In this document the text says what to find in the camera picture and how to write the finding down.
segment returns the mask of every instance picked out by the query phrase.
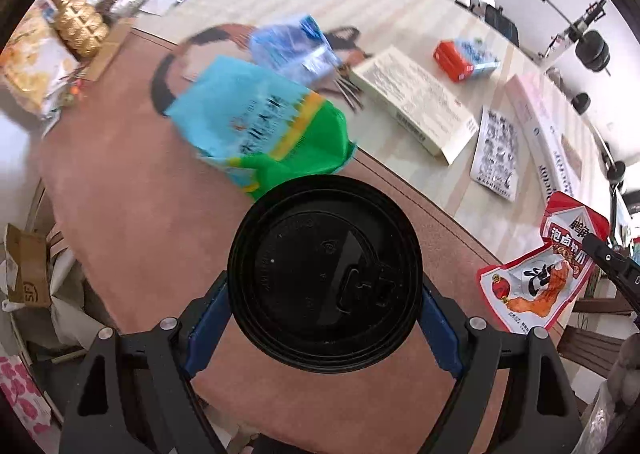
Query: snack packet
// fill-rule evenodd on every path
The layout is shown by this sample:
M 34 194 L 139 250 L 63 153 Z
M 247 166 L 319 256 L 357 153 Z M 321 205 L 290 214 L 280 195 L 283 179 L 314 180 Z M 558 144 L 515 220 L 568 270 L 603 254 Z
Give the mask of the snack packet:
M 554 325 L 593 270 L 593 259 L 582 250 L 588 233 L 606 239 L 609 222 L 555 192 L 540 225 L 544 245 L 506 265 L 478 271 L 482 295 L 509 331 L 526 335 L 534 326 Z
M 4 83 L 23 109 L 40 118 L 52 116 L 78 65 L 38 6 L 27 11 L 0 54 Z
M 322 95 L 226 56 L 166 114 L 200 159 L 254 199 L 288 179 L 337 173 L 357 149 L 344 114 Z

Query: white plastic bag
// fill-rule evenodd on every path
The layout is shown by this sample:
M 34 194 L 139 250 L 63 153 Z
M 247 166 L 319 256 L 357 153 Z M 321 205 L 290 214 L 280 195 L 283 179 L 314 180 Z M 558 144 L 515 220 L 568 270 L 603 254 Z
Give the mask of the white plastic bag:
M 84 349 L 89 349 L 98 331 L 104 326 L 83 310 L 82 283 L 69 278 L 74 264 L 76 258 L 71 249 L 63 251 L 56 258 L 49 286 L 51 322 L 62 344 L 80 344 Z
M 613 418 L 614 404 L 607 381 L 600 384 L 593 410 L 578 443 L 571 454 L 598 454 L 607 440 L 607 430 Z

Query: white wall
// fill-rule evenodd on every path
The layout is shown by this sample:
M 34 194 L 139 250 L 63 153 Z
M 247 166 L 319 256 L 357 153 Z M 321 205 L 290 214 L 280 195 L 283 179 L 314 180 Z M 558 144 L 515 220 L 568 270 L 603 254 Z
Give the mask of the white wall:
M 590 3 L 598 0 L 550 0 L 574 20 Z M 540 0 L 496 0 L 504 14 L 518 27 L 520 44 L 542 51 L 552 37 L 567 23 Z M 567 85 L 575 92 L 591 96 L 588 115 L 605 139 L 612 144 L 616 158 L 640 153 L 640 106 L 636 83 L 640 77 L 640 44 L 612 2 L 605 7 L 606 17 L 592 25 L 610 47 L 611 61 L 606 73 L 593 73 L 584 68 L 572 50 L 558 62 Z
M 7 223 L 18 227 L 26 223 L 39 179 L 31 152 L 41 130 L 40 121 L 0 87 L 0 241 Z M 9 317 L 2 311 L 0 345 L 11 355 L 17 352 Z

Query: table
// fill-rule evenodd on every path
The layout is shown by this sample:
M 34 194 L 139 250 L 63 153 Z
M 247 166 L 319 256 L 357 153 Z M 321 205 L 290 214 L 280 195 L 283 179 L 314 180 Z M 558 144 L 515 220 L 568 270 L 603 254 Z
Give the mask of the table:
M 209 1 L 214 2 L 212 7 L 204 10 Z M 380 4 L 370 10 L 371 1 Z M 56 220 L 123 333 L 149 329 L 163 317 L 178 315 L 188 301 L 206 291 L 225 268 L 235 228 L 250 205 L 250 199 L 239 195 L 222 173 L 197 161 L 172 123 L 154 111 L 150 98 L 154 71 L 169 52 L 180 53 L 172 41 L 211 25 L 266 22 L 269 11 L 276 12 L 275 18 L 308 11 L 323 27 L 355 25 L 360 30 L 358 45 L 368 52 L 393 42 L 438 73 L 430 53 L 440 38 L 482 34 L 492 48 L 502 47 L 499 55 L 505 65 L 487 82 L 452 87 L 476 114 L 479 105 L 473 100 L 511 112 L 502 85 L 509 70 L 513 73 L 527 64 L 501 36 L 445 0 L 402 0 L 401 6 L 396 0 L 353 0 L 349 8 L 346 0 L 238 0 L 235 10 L 230 2 L 190 0 L 164 18 L 141 16 L 138 26 L 146 33 L 127 38 L 102 78 L 84 90 L 78 106 L 63 112 L 38 152 Z M 254 18 L 248 13 L 251 6 L 257 9 Z M 264 19 L 257 18 L 258 12 Z M 423 21 L 419 12 L 431 16 Z M 417 20 L 420 28 L 414 28 Z M 408 41 L 420 41 L 425 50 L 419 52 Z M 513 68 L 516 61 L 520 69 Z M 560 105 L 556 111 L 564 112 Z M 416 228 L 424 269 L 438 289 L 455 298 L 468 314 L 482 315 L 495 324 L 472 279 L 497 254 L 478 241 L 492 243 L 500 251 L 504 240 L 499 259 L 518 254 L 512 244 L 516 231 L 524 235 L 520 247 L 537 244 L 543 207 L 535 179 L 524 174 L 516 203 L 503 203 L 471 183 L 467 162 L 473 144 L 446 168 L 375 106 L 367 105 L 357 116 L 346 113 L 351 134 L 371 156 L 358 154 L 345 174 L 388 193 Z M 570 116 L 567 111 L 559 120 Z M 573 129 L 566 130 L 568 135 L 584 135 L 577 123 L 569 126 Z M 580 150 L 584 160 L 588 147 Z M 526 151 L 523 156 L 521 166 L 526 171 L 530 160 Z M 491 233 L 499 237 L 498 247 Z M 558 326 L 552 336 L 557 340 L 561 332 Z M 474 452 L 486 447 L 504 383 L 500 373 Z M 194 386 L 212 405 L 277 439 L 315 452 L 382 454 L 417 451 L 448 397 L 452 380 L 436 367 L 417 329 L 379 364 L 334 378 L 271 360 L 232 320 Z
M 141 14 L 136 27 L 177 44 L 213 25 L 261 25 L 301 12 L 311 14 L 323 30 L 357 28 L 355 43 L 367 53 L 393 44 L 446 84 L 478 120 L 482 105 L 516 120 L 504 83 L 515 73 L 539 73 L 506 38 L 449 0 L 189 0 L 163 17 Z M 432 54 L 440 40 L 456 37 L 484 39 L 502 66 L 489 79 L 452 83 Z M 577 198 L 608 217 L 609 184 L 589 128 L 546 76 L 540 75 L 540 84 L 556 127 L 582 159 Z M 545 203 L 524 139 L 520 141 L 518 197 L 509 203 L 471 180 L 476 139 L 446 167 L 384 110 L 366 101 L 366 109 L 354 115 L 345 104 L 340 106 L 359 147 L 452 216 L 498 259 L 507 262 L 542 245 L 539 226 Z

